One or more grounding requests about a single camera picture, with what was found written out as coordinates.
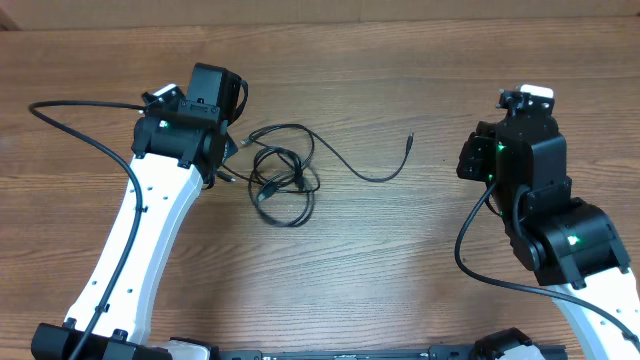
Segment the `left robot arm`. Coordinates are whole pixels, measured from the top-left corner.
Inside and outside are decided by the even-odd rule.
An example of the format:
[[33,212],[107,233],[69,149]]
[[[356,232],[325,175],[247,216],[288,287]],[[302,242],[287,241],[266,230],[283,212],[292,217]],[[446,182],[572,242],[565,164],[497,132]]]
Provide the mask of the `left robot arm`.
[[36,359],[217,359],[216,346],[173,337],[149,341],[154,303],[179,228],[203,189],[238,148],[228,129],[242,114],[248,84],[222,67],[195,64],[189,87],[175,84],[141,96],[133,158],[124,160],[88,136],[43,114],[44,122],[112,158],[128,177],[126,192],[99,260],[62,325],[41,323]]

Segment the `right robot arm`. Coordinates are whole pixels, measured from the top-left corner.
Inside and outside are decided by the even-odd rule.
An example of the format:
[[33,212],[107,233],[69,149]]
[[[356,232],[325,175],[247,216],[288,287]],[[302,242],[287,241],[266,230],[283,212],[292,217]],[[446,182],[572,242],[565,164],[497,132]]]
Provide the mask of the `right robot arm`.
[[[502,90],[503,120],[481,121],[459,156],[459,178],[485,191],[462,225],[454,259],[467,276],[503,289],[550,298],[588,359],[639,356],[639,294],[631,258],[610,217],[572,194],[567,142],[553,116],[554,92],[522,84]],[[469,269],[463,238],[481,207],[498,215],[515,257],[535,286]]]

